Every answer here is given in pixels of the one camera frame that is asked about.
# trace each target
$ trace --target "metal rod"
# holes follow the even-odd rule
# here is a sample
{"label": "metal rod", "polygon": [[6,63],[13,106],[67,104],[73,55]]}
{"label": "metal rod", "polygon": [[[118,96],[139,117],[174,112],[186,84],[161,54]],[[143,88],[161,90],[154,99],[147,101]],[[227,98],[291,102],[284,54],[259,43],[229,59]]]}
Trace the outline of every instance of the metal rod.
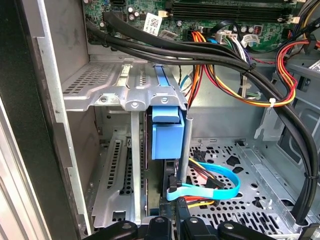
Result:
{"label": "metal rod", "polygon": [[131,112],[131,151],[133,173],[134,223],[141,223],[141,172],[140,172],[140,123],[139,112]]}
{"label": "metal rod", "polygon": [[187,170],[188,170],[188,162],[189,162],[189,151],[190,151],[190,142],[192,135],[192,123],[193,118],[186,118],[184,125],[184,133],[183,133],[183,143],[182,143],[182,157],[179,159],[178,166],[178,179],[181,180],[182,183],[185,183],[187,180]]}

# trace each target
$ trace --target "motherboard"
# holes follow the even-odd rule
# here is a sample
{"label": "motherboard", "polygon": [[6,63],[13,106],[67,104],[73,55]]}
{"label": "motherboard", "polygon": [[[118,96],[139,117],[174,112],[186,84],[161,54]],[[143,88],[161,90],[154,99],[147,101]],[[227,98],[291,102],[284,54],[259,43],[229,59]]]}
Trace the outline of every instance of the motherboard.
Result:
{"label": "motherboard", "polygon": [[[100,30],[106,31],[104,13],[114,12],[128,24],[143,29],[147,13],[162,16],[162,30],[174,34],[176,41],[190,41],[186,32],[201,27],[213,28],[223,20],[236,21],[241,33],[255,34],[255,50],[267,51],[288,38],[292,18],[302,3],[283,0],[266,2],[241,0],[87,0],[84,13]],[[225,27],[237,31],[233,26]],[[89,39],[90,44],[100,44]]]}

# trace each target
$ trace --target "white label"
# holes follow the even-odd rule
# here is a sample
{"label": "white label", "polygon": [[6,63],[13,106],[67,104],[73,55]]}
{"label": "white label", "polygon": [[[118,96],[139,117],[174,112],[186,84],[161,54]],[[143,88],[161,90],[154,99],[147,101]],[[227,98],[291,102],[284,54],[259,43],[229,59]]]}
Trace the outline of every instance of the white label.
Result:
{"label": "white label", "polygon": [[315,64],[313,64],[312,66],[310,66],[309,69],[316,70],[316,71],[320,72],[320,60],[317,61],[317,62],[316,62]]}
{"label": "white label", "polygon": [[120,77],[128,77],[131,65],[122,65],[122,72]]}
{"label": "white label", "polygon": [[241,40],[241,44],[244,48],[247,47],[248,43],[260,43],[259,37],[255,34],[247,34],[243,36],[243,39]]}
{"label": "white label", "polygon": [[178,35],[168,30],[162,30],[159,34],[159,37],[163,39],[174,40],[176,37],[178,37]]}
{"label": "white label", "polygon": [[162,17],[153,15],[152,13],[146,14],[143,31],[158,36],[159,29],[161,26]]}

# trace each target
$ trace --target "sticker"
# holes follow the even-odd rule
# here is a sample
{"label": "sticker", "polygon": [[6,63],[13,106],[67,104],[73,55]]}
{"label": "sticker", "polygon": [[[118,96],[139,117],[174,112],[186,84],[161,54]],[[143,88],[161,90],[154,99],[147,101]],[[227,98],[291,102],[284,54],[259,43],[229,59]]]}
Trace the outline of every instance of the sticker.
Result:
{"label": "sticker", "polygon": [[243,39],[241,40],[241,44],[244,48],[247,47],[248,43],[260,43],[259,37],[255,34],[247,34],[243,36]]}
{"label": "sticker", "polygon": [[153,15],[152,13],[146,14],[146,19],[144,22],[143,31],[158,36],[158,32],[160,30],[162,22],[162,17]]}
{"label": "sticker", "polygon": [[312,66],[309,67],[309,69],[315,70],[320,72],[320,60],[317,61],[315,64],[313,64]]}
{"label": "sticker", "polygon": [[163,38],[163,39],[169,39],[169,40],[173,40],[176,37],[178,37],[177,34],[170,32],[168,30],[162,30],[159,34],[159,37]]}

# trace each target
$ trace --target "blue wire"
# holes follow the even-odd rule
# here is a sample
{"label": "blue wire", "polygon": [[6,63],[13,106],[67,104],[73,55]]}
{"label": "blue wire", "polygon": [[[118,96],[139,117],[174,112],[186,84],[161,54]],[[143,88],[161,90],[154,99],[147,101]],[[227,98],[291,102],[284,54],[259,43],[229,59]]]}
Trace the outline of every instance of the blue wire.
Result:
{"label": "blue wire", "polygon": [[181,84],[180,84],[180,89],[182,89],[183,85],[185,84],[185,82],[187,81],[187,79],[189,78],[189,75],[186,75],[184,77],[184,79],[182,80]]}
{"label": "blue wire", "polygon": [[211,39],[211,38],[209,38],[208,41],[209,41],[210,43],[213,43],[213,44],[217,44],[217,43],[218,43],[216,40]]}

